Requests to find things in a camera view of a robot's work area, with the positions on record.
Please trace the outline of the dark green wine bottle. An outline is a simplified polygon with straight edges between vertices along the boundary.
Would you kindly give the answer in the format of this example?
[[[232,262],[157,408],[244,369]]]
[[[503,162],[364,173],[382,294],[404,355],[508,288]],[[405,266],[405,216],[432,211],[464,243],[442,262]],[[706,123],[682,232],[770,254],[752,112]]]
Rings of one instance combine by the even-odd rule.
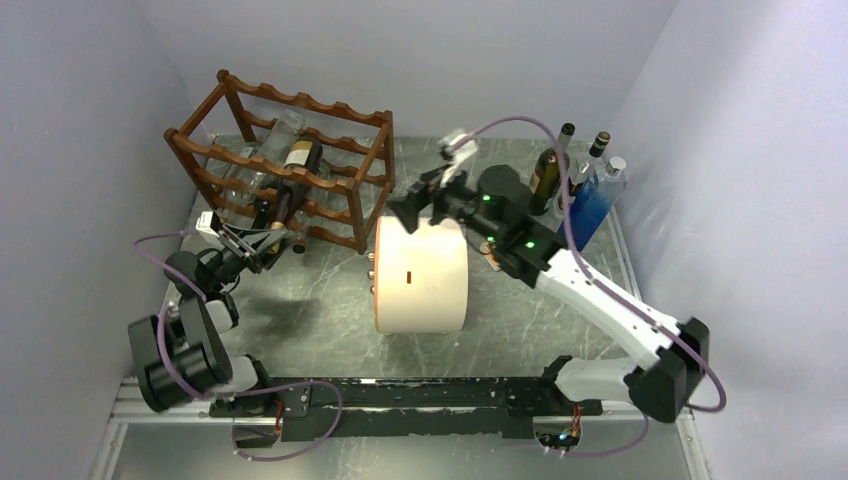
[[[564,123],[554,144],[544,150],[538,157],[534,173],[529,182],[529,189],[531,191],[529,211],[531,215],[543,215],[548,210],[550,202],[558,195],[562,186],[559,169],[560,163],[556,157],[556,146],[559,146],[562,150],[564,171],[570,174],[571,160],[567,154],[567,148],[575,130],[576,126],[573,123]]]

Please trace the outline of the clear glass liquor bottle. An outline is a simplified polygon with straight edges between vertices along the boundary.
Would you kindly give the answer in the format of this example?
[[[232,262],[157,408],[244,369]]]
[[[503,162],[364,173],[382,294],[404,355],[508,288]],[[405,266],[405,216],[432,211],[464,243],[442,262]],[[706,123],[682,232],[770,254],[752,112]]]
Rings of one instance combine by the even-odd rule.
[[[565,170],[569,177],[568,204],[572,205],[581,185],[594,171],[594,163],[600,158],[608,146],[611,136],[607,131],[600,131],[592,142],[577,144],[570,147],[573,136],[573,125],[570,131],[559,140],[564,155]]]

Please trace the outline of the blue boxed bottle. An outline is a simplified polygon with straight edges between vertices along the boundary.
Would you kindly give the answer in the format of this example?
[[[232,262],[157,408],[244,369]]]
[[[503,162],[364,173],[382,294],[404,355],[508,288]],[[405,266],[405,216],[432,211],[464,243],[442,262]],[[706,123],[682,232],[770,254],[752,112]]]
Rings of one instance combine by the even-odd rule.
[[[575,245],[582,251],[603,223],[616,200],[624,192],[626,161],[612,157],[588,157],[588,177],[580,184],[569,206],[569,219]]]

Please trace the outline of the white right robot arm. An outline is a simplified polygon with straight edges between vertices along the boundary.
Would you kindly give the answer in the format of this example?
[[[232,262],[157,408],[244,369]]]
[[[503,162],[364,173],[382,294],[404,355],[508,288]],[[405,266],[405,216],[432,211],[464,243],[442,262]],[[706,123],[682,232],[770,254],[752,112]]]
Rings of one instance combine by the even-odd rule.
[[[583,263],[563,235],[530,215],[531,192],[513,168],[487,168],[475,188],[467,186],[464,171],[443,183],[445,171],[421,174],[405,196],[387,201],[405,230],[415,232],[421,211],[432,207],[429,224],[455,220],[492,240],[502,272],[570,305],[627,354],[566,361],[541,385],[542,406],[562,414],[577,401],[612,400],[628,402],[653,420],[674,422],[707,372],[708,326],[655,310]]]

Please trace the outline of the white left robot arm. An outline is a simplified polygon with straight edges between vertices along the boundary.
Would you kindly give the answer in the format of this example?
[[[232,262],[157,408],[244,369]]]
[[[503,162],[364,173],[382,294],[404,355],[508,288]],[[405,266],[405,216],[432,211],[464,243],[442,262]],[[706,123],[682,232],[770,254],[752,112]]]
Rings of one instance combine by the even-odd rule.
[[[128,327],[142,398],[155,412],[192,400],[236,398],[249,414],[264,415],[275,406],[277,388],[257,360],[229,354],[221,336],[240,322],[231,288],[245,270],[270,269],[289,232],[231,227],[207,212],[180,234],[197,234],[209,246],[198,253],[179,250],[156,263],[179,297]]]

